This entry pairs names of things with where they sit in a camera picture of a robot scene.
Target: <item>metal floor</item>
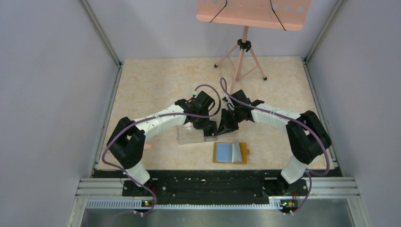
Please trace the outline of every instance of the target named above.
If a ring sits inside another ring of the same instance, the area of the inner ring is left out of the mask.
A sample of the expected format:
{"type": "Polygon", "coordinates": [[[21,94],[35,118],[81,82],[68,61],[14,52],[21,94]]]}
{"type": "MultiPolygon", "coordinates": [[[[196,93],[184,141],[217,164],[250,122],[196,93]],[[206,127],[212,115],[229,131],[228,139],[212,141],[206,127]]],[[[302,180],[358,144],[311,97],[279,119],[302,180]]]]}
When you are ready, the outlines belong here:
{"type": "Polygon", "coordinates": [[[155,210],[144,216],[87,209],[81,227],[353,227],[346,200],[309,200],[294,216],[277,210],[155,210]]]}

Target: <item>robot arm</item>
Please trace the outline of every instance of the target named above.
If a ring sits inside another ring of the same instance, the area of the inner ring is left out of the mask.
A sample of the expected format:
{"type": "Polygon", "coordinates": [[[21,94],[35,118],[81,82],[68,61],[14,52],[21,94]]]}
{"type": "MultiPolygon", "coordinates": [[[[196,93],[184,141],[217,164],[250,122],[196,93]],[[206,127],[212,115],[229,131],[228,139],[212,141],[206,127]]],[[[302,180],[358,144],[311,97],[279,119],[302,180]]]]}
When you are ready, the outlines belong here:
{"type": "MultiPolygon", "coordinates": [[[[249,105],[297,119],[311,128],[318,135],[326,149],[331,145],[331,139],[329,135],[323,128],[322,123],[319,121],[316,114],[312,111],[306,111],[305,113],[300,114],[292,113],[265,104],[261,100],[255,100],[251,102],[250,99],[245,96],[242,90],[235,92],[232,94],[232,96],[249,105]]],[[[317,156],[323,153],[316,139],[311,134],[307,135],[302,126],[299,124],[271,113],[252,109],[235,101],[232,103],[234,109],[222,110],[222,118],[224,119],[222,119],[220,122],[218,135],[237,130],[238,123],[243,120],[268,124],[276,129],[281,130],[282,132],[287,133],[293,156],[291,157],[287,166],[281,171],[279,178],[284,178],[288,184],[292,184],[300,179],[308,165],[317,156]]]]}
{"type": "Polygon", "coordinates": [[[130,120],[128,117],[124,117],[117,123],[117,126],[107,144],[109,144],[118,133],[134,122],[149,118],[153,119],[149,119],[148,121],[138,123],[131,127],[111,145],[110,151],[129,175],[139,183],[144,184],[150,179],[149,173],[140,161],[142,159],[145,142],[169,128],[188,122],[191,122],[194,128],[203,130],[205,135],[209,134],[210,131],[216,133],[217,125],[215,121],[211,121],[209,118],[184,115],[196,114],[208,116],[209,106],[213,102],[213,98],[201,91],[197,96],[190,100],[180,99],[165,110],[148,117],[138,118],[135,120],[130,120]],[[170,116],[159,117],[167,113],[170,114],[170,116]]]}
{"type": "MultiPolygon", "coordinates": [[[[327,132],[324,130],[316,114],[312,111],[307,111],[300,114],[292,113],[265,104],[261,100],[255,100],[251,102],[250,99],[245,96],[242,90],[235,92],[232,94],[232,96],[249,105],[257,106],[262,109],[270,110],[274,113],[279,113],[281,115],[297,119],[310,127],[319,136],[319,139],[322,141],[325,148],[328,148],[331,145],[331,140],[327,132]]],[[[190,100],[178,100],[167,109],[146,117],[146,119],[151,117],[154,119],[138,123],[134,127],[127,130],[110,147],[110,151],[129,175],[131,175],[139,183],[144,184],[150,179],[149,173],[140,162],[142,159],[145,141],[169,128],[180,124],[185,124],[187,122],[191,122],[196,129],[204,130],[205,135],[207,135],[210,130],[216,131],[216,122],[210,121],[209,118],[183,115],[183,113],[185,113],[208,116],[209,106],[213,102],[214,100],[205,92],[200,92],[197,96],[190,100]],[[171,115],[159,117],[160,115],[167,113],[171,115]]],[[[132,121],[128,117],[122,118],[118,122],[107,144],[109,144],[111,140],[123,129],[134,122],[138,122],[143,119],[145,118],[139,118],[132,121]]],[[[265,123],[288,134],[293,156],[291,157],[287,166],[281,171],[279,183],[284,180],[285,184],[292,184],[296,182],[303,176],[307,166],[323,152],[316,139],[312,135],[307,135],[300,125],[290,122],[287,119],[278,117],[274,114],[241,105],[235,101],[233,101],[233,109],[222,109],[222,118],[217,131],[218,135],[238,130],[238,123],[243,120],[265,123]]]]}

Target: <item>metal frame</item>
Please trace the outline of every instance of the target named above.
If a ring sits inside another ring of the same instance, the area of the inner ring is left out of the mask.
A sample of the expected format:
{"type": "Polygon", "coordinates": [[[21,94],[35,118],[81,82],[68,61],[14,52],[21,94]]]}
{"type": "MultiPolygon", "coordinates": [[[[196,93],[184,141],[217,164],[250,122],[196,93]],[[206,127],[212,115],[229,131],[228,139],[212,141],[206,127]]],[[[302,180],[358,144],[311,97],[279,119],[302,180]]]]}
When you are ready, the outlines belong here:
{"type": "Polygon", "coordinates": [[[92,24],[93,28],[95,29],[97,35],[99,36],[100,40],[102,41],[105,49],[109,53],[110,57],[113,59],[114,63],[120,67],[121,61],[118,59],[117,54],[115,53],[109,39],[106,36],[106,33],[103,31],[102,26],[100,25],[99,21],[96,18],[95,13],[93,12],[92,8],[90,7],[87,0],[78,0],[81,6],[84,8],[85,13],[88,16],[90,23],[92,24]]]}
{"type": "MultiPolygon", "coordinates": [[[[107,36],[105,35],[100,23],[98,22],[94,12],[92,11],[90,5],[88,4],[87,0],[78,0],[82,7],[84,8],[86,14],[88,15],[88,19],[93,25],[96,33],[98,34],[99,38],[101,39],[102,43],[104,44],[105,49],[108,51],[109,55],[113,59],[114,63],[118,68],[118,72],[116,75],[116,79],[114,82],[113,89],[111,91],[110,100],[108,101],[107,111],[105,113],[104,122],[102,126],[102,130],[100,135],[98,136],[99,140],[96,147],[96,158],[93,167],[95,168],[98,160],[101,155],[103,142],[105,139],[105,129],[108,126],[108,122],[110,119],[115,95],[117,92],[118,84],[120,81],[121,73],[122,73],[122,62],[119,60],[117,54],[115,53],[112,45],[110,44],[107,36]]],[[[338,0],[333,11],[331,12],[329,18],[327,19],[325,25],[323,26],[321,32],[319,33],[318,37],[316,38],[311,50],[309,51],[307,57],[303,60],[304,69],[306,76],[308,78],[309,86],[312,91],[312,95],[314,97],[314,101],[316,104],[316,108],[318,114],[323,122],[323,125],[327,129],[328,133],[330,133],[330,124],[327,119],[324,118],[324,107],[319,99],[318,91],[315,89],[313,76],[310,73],[308,63],[313,57],[316,49],[318,48],[321,40],[325,37],[330,25],[332,24],[333,20],[338,14],[338,11],[343,6],[345,0],[338,0]]],[[[336,148],[335,145],[332,146],[330,149],[331,157],[333,158],[333,162],[335,167],[341,167],[341,161],[339,160],[338,156],[335,152],[336,148]]],[[[81,225],[82,219],[85,215],[85,208],[87,204],[90,205],[91,208],[94,206],[101,206],[100,208],[111,208],[114,207],[115,209],[126,209],[126,206],[130,206],[130,209],[135,208],[142,208],[138,206],[140,201],[142,200],[149,200],[151,197],[123,197],[123,184],[121,180],[125,181],[126,178],[83,178],[81,179],[76,197],[74,200],[73,208],[70,215],[69,220],[69,227],[79,227],[81,225]],[[124,206],[116,206],[116,203],[112,203],[112,200],[119,200],[119,201],[128,201],[130,203],[126,203],[124,206]]],[[[270,196],[269,199],[270,205],[280,200],[287,200],[291,199],[288,196],[270,196]]],[[[365,210],[364,204],[361,200],[359,190],[357,188],[355,179],[353,177],[315,177],[313,178],[313,186],[311,191],[311,196],[308,199],[347,199],[350,214],[354,220],[356,227],[365,227],[365,226],[372,226],[370,219],[368,217],[367,211],[365,210]]],[[[258,205],[239,205],[239,206],[204,206],[202,205],[173,205],[173,206],[166,206],[166,205],[157,205],[156,209],[271,209],[272,207],[267,206],[260,206],[258,205]]]]}

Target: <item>music stand tripod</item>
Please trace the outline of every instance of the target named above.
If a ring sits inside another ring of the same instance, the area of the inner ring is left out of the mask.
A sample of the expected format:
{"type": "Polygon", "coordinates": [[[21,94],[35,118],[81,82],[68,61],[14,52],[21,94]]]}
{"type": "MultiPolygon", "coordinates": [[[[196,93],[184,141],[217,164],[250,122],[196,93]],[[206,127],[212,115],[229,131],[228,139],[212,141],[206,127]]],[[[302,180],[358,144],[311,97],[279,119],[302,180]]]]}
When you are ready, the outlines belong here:
{"type": "Polygon", "coordinates": [[[224,59],[228,58],[228,59],[230,60],[230,62],[231,62],[231,65],[232,65],[233,68],[235,69],[235,74],[234,74],[233,82],[231,83],[230,94],[233,93],[235,81],[244,78],[245,76],[247,76],[249,73],[251,73],[251,72],[252,72],[253,70],[255,70],[256,68],[259,68],[259,71],[260,71],[261,74],[262,74],[263,80],[267,80],[267,77],[266,77],[266,75],[264,74],[261,65],[259,64],[258,58],[256,57],[255,52],[254,52],[253,49],[252,49],[251,41],[246,40],[246,38],[247,38],[247,36],[248,36],[248,29],[249,29],[249,26],[244,26],[244,33],[243,33],[243,35],[242,35],[242,39],[239,39],[238,42],[237,42],[237,44],[236,44],[233,48],[231,48],[231,50],[230,50],[219,62],[217,62],[217,63],[214,65],[214,67],[217,68],[218,65],[219,65],[222,61],[224,61],[224,59]],[[230,54],[231,54],[237,47],[239,47],[240,52],[239,52],[239,56],[238,56],[238,63],[237,63],[237,66],[234,67],[234,63],[233,63],[233,62],[231,61],[231,59],[230,59],[230,54]],[[243,58],[244,58],[244,52],[248,52],[248,51],[251,51],[252,57],[253,57],[253,59],[254,59],[255,62],[256,62],[256,66],[255,66],[253,69],[251,69],[249,72],[247,72],[246,74],[244,74],[243,76],[238,77],[238,75],[239,75],[240,72],[241,72],[241,66],[242,66],[242,60],[243,60],[243,58]]]}

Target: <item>cable tie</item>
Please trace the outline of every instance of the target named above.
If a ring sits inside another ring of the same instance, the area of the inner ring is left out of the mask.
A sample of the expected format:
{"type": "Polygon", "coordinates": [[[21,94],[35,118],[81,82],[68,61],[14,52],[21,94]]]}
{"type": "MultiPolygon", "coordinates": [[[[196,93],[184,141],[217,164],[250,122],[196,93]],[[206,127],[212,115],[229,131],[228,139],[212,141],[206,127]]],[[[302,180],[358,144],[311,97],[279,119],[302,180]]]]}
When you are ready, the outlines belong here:
{"type": "Polygon", "coordinates": [[[274,116],[276,116],[276,115],[275,115],[276,112],[274,112],[274,110],[275,110],[275,109],[270,110],[270,114],[273,115],[273,116],[270,117],[270,122],[271,122],[272,126],[275,128],[275,127],[276,127],[276,124],[275,124],[275,122],[274,122],[274,116]]]}
{"type": "Polygon", "coordinates": [[[161,120],[161,118],[160,118],[160,116],[159,116],[158,113],[155,113],[153,116],[155,117],[155,120],[156,120],[157,123],[158,123],[157,134],[159,134],[159,133],[161,133],[161,131],[162,131],[162,123],[163,123],[163,122],[162,122],[162,120],[161,120]]]}

